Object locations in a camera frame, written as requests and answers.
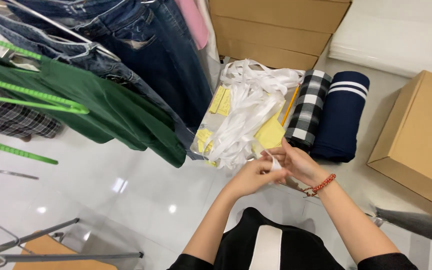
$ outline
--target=hand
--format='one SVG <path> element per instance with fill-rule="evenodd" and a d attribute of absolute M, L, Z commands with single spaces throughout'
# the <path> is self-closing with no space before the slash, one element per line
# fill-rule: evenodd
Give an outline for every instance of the hand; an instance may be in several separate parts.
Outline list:
<path fill-rule="evenodd" d="M 249 161 L 226 184 L 223 191 L 239 199 L 255 193 L 260 187 L 268 183 L 286 183 L 284 178 L 291 175 L 291 173 L 284 168 L 269 172 L 272 166 L 273 163 L 269 161 Z"/>
<path fill-rule="evenodd" d="M 268 151 L 297 180 L 310 187 L 315 187 L 329 176 L 329 173 L 321 168 L 308 154 L 299 148 L 292 147 L 284 137 L 281 141 L 281 146 L 269 149 Z M 266 151 L 262 151 L 261 155 L 260 160 L 272 160 L 272 157 Z"/>

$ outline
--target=braided bracelet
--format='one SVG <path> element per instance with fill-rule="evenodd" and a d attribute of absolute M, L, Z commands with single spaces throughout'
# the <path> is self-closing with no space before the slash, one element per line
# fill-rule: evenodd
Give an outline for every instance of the braided bracelet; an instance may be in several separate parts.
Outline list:
<path fill-rule="evenodd" d="M 326 180 L 322 181 L 321 184 L 315 186 L 315 187 L 308 187 L 303 189 L 302 191 L 308 195 L 308 197 L 314 197 L 316 194 L 318 194 L 318 190 L 322 189 L 323 187 L 326 187 L 331 181 L 333 181 L 336 178 L 336 175 L 332 173 L 331 175 L 326 178 Z M 306 190 L 312 189 L 312 194 L 309 194 L 309 192 L 306 192 Z"/>

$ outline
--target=black shirt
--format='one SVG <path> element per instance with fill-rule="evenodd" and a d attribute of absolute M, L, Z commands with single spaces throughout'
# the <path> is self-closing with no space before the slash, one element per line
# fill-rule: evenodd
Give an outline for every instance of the black shirt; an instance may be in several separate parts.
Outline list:
<path fill-rule="evenodd" d="M 344 270 L 326 249 L 321 238 L 293 226 L 280 225 L 264 217 L 253 207 L 246 208 L 239 223 L 223 234 L 214 265 L 188 254 L 181 254 L 170 270 L 249 269 L 261 225 L 283 231 L 280 270 Z M 359 270 L 417 270 L 401 253 L 369 257 L 357 264 Z"/>

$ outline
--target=denim jeans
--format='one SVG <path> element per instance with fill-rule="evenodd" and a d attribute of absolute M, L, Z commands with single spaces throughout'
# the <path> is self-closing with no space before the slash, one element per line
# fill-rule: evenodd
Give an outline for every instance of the denim jeans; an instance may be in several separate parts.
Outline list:
<path fill-rule="evenodd" d="M 186 126 L 197 130 L 212 93 L 174 0 L 150 4 L 138 0 L 18 1 L 114 52 Z M 54 30 L 40 19 L 15 14 L 49 34 Z"/>
<path fill-rule="evenodd" d="M 97 43 L 57 40 L 36 27 L 2 15 L 0 15 L 0 34 L 15 46 L 91 71 L 99 77 L 114 81 L 143 96 L 171 116 L 175 122 L 175 134 L 187 150 L 188 156 L 199 159 L 199 155 L 189 150 L 195 134 L 186 127 L 179 115 L 135 72 L 123 63 L 97 52 L 95 50 Z"/>

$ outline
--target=person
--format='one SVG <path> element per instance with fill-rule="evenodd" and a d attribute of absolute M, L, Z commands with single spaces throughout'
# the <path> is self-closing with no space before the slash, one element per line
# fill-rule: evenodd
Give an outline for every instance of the person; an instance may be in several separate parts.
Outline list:
<path fill-rule="evenodd" d="M 344 268 L 321 238 L 293 226 L 280 225 L 255 208 L 243 211 L 239 223 L 224 233 L 235 202 L 274 182 L 293 176 L 316 187 L 330 174 L 285 138 L 268 150 L 281 164 L 270 171 L 272 157 L 246 163 L 221 190 L 201 224 L 170 270 L 323 270 Z M 391 240 L 357 207 L 336 180 L 317 191 L 321 202 L 359 270 L 417 270 Z"/>

